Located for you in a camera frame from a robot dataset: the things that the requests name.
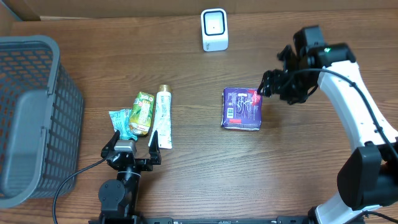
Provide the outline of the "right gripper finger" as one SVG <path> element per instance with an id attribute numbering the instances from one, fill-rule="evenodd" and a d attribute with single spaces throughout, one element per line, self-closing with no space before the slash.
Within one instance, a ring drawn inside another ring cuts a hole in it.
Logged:
<path id="1" fill-rule="evenodd" d="M 257 89 L 257 94 L 261 96 L 271 97 L 277 94 L 277 85 L 275 79 L 277 78 L 277 70 L 268 70 L 263 73 L 261 83 Z"/>
<path id="2" fill-rule="evenodd" d="M 279 61 L 283 62 L 284 72 L 293 72 L 299 69 L 300 58 L 294 53 L 291 45 L 286 45 L 284 49 L 277 54 Z"/>

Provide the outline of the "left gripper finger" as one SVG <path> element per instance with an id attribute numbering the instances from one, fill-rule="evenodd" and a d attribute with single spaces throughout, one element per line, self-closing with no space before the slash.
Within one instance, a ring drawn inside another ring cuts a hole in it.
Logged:
<path id="1" fill-rule="evenodd" d="M 158 143 L 158 132 L 154 131 L 149 145 L 150 163 L 152 165 L 161 165 L 162 157 Z"/>
<path id="2" fill-rule="evenodd" d="M 108 143 L 102 148 L 102 150 L 101 150 L 102 158 L 106 158 L 108 156 L 109 152 L 114 150 L 114 147 L 115 147 L 117 141 L 119 140 L 119 137 L 120 137 L 120 131 L 117 130 L 113 134 L 112 138 L 108 141 Z"/>

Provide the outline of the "white tube gold cap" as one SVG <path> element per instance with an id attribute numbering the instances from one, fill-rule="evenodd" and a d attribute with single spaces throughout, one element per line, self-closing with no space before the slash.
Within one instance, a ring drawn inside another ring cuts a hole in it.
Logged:
<path id="1" fill-rule="evenodd" d="M 157 137 L 160 148 L 172 148 L 171 103 L 171 87 L 169 85 L 160 85 L 155 100 L 154 123 L 148 146 Z"/>

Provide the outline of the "teal wet wipes pack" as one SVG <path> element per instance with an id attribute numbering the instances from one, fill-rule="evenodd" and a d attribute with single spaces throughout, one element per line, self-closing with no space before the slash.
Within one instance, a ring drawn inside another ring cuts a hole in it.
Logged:
<path id="1" fill-rule="evenodd" d="M 114 131 L 119 131 L 119 138 L 122 140 L 137 141 L 137 136 L 130 130 L 129 118 L 131 109 L 121 109 L 119 111 L 110 111 L 109 116 L 114 128 Z"/>

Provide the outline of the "green yellow snack pouch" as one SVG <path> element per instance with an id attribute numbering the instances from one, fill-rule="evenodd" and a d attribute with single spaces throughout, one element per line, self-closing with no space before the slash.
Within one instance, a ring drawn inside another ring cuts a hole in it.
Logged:
<path id="1" fill-rule="evenodd" d="M 154 100 L 155 97 L 148 93 L 140 91 L 137 94 L 129 117 L 129 127 L 133 134 L 144 136 L 149 132 L 152 124 Z"/>

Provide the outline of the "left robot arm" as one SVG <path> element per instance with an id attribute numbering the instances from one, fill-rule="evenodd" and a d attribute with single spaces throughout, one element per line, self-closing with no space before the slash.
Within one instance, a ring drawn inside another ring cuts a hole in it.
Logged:
<path id="1" fill-rule="evenodd" d="M 136 211 L 136 204 L 141 173 L 151 172 L 154 165 L 161 164 L 157 134 L 150 140 L 149 155 L 146 159 L 137 158 L 136 143 L 133 140 L 121 140 L 119 131 L 102 148 L 101 157 L 117 171 L 117 177 L 107 180 L 99 188 L 101 213 L 96 223 L 146 222 Z"/>

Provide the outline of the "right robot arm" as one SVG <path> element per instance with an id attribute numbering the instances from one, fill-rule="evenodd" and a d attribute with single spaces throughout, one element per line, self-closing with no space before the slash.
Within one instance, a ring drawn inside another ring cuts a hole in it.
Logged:
<path id="1" fill-rule="evenodd" d="M 290 45 L 278 54 L 282 70 L 264 72 L 258 94 L 293 105 L 320 89 L 337 112 L 351 155 L 337 176 L 338 191 L 313 207 L 305 223 L 360 222 L 376 209 L 397 202 L 397 130 L 379 111 L 347 44 Z"/>

